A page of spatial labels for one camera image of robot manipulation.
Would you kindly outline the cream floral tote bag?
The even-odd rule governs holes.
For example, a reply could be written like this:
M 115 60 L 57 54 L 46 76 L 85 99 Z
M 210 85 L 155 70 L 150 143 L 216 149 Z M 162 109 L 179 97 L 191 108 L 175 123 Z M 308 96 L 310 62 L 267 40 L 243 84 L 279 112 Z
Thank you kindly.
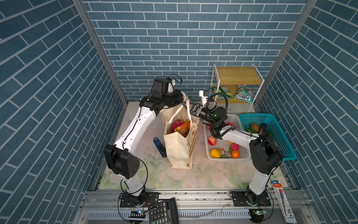
M 184 92 L 182 94 L 183 101 L 179 105 L 163 109 L 159 114 L 164 127 L 164 141 L 167 158 L 170 161 L 171 167 L 176 169 L 191 169 L 200 120 L 198 117 L 190 114 L 190 99 Z M 178 119 L 189 122 L 187 135 L 172 131 L 171 125 Z

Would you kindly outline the pink dragon fruit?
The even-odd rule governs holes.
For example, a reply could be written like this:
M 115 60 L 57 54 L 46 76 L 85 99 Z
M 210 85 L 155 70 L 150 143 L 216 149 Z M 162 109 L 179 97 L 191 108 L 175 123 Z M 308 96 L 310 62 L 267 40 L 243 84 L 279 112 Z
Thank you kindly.
M 184 124 L 184 120 L 177 119 L 171 124 L 171 131 L 172 132 L 182 132 L 181 126 Z

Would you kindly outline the red apple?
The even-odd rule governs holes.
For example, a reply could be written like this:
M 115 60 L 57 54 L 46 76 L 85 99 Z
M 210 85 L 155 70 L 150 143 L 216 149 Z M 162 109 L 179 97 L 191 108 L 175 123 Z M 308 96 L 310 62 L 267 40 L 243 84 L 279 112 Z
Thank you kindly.
M 214 146 L 214 145 L 216 145 L 216 143 L 217 143 L 217 139 L 214 138 L 213 136 L 210 136 L 210 137 L 208 138 L 208 144 L 209 144 L 209 145 Z

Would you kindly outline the colourful snack bag top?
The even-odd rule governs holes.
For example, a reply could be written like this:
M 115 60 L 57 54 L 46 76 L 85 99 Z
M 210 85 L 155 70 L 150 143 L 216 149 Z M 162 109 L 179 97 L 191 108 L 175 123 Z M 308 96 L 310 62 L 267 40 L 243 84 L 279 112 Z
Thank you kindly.
M 178 126 L 177 128 L 175 128 L 174 131 L 178 132 L 183 137 L 187 137 L 190 132 L 190 128 L 191 128 L 191 121 L 186 120 L 181 126 Z

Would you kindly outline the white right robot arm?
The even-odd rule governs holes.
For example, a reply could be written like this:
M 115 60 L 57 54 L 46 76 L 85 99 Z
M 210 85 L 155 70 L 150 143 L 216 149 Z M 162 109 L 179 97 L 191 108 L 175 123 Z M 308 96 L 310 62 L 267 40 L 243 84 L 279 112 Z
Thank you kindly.
M 227 107 L 208 109 L 199 103 L 190 103 L 187 109 L 191 115 L 209 125 L 210 133 L 214 138 L 231 141 L 250 150 L 255 171 L 247 188 L 247 195 L 255 197 L 263 195 L 272 173 L 283 161 L 280 149 L 272 136 L 268 133 L 248 133 L 228 125 Z

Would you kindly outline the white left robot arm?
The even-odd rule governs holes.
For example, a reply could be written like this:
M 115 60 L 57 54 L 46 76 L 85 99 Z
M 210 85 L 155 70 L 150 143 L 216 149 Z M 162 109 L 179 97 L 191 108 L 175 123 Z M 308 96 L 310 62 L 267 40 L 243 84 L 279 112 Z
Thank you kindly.
M 174 89 L 176 82 L 174 75 L 155 78 L 149 95 L 141 99 L 128 128 L 113 145 L 107 145 L 103 150 L 107 167 L 125 183 L 126 192 L 135 197 L 145 188 L 137 174 L 143 163 L 135 155 L 137 146 L 161 110 L 182 104 L 184 97 L 180 90 Z

